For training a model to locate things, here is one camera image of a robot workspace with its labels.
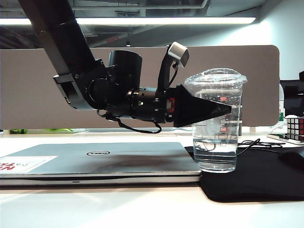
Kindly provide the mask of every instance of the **white desk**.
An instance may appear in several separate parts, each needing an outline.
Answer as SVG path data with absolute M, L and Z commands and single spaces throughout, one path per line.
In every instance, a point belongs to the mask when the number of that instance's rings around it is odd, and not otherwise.
M 239 139 L 273 141 L 265 133 Z M 180 142 L 186 132 L 0 135 L 0 156 L 42 143 Z M 304 202 L 216 203 L 200 187 L 58 188 L 0 191 L 1 228 L 303 228 Z

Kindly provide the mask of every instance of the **mouse pad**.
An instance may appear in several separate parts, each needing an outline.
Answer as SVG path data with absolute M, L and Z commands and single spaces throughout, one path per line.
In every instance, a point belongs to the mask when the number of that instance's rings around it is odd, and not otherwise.
M 193 156 L 193 147 L 185 149 Z M 278 152 L 290 149 L 271 148 Z M 277 153 L 248 149 L 237 157 L 235 171 L 203 172 L 200 186 L 216 202 L 304 200 L 304 170 L 279 160 Z

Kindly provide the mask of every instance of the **gray partition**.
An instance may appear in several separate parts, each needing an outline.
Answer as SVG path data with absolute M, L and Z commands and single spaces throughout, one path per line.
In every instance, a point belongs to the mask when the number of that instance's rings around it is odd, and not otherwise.
M 108 64 L 110 51 L 93 48 L 95 58 Z M 162 47 L 125 48 L 143 57 L 141 86 L 156 87 Z M 215 67 L 228 67 L 247 76 L 243 92 L 243 126 L 271 126 L 278 120 L 279 51 L 275 46 L 189 47 L 190 59 L 180 68 L 172 86 Z M 52 77 L 56 72 L 43 49 L 1 50 L 0 129 L 118 127 L 96 115 L 66 104 Z M 123 120 L 133 127 L 153 126 Z

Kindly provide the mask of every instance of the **plastic lid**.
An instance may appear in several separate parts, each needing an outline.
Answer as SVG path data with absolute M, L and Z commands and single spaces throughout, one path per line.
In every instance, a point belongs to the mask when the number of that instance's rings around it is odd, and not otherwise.
M 247 78 L 238 71 L 229 68 L 214 68 L 186 78 L 185 84 L 191 83 L 242 84 Z

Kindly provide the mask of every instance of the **black robotic arm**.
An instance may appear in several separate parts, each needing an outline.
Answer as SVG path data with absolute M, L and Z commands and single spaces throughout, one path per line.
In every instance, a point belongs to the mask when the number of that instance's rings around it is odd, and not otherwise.
M 175 69 L 187 64 L 186 47 L 176 42 L 168 46 L 157 88 L 143 88 L 142 58 L 116 50 L 110 53 L 109 67 L 95 60 L 67 0 L 19 2 L 58 73 L 54 80 L 60 92 L 75 109 L 95 109 L 99 115 L 105 110 L 101 116 L 121 127 L 127 127 L 121 118 L 154 122 L 158 127 L 174 121 L 175 127 L 181 127 L 231 112 L 231 106 L 193 97 L 182 85 L 170 87 L 172 64 Z

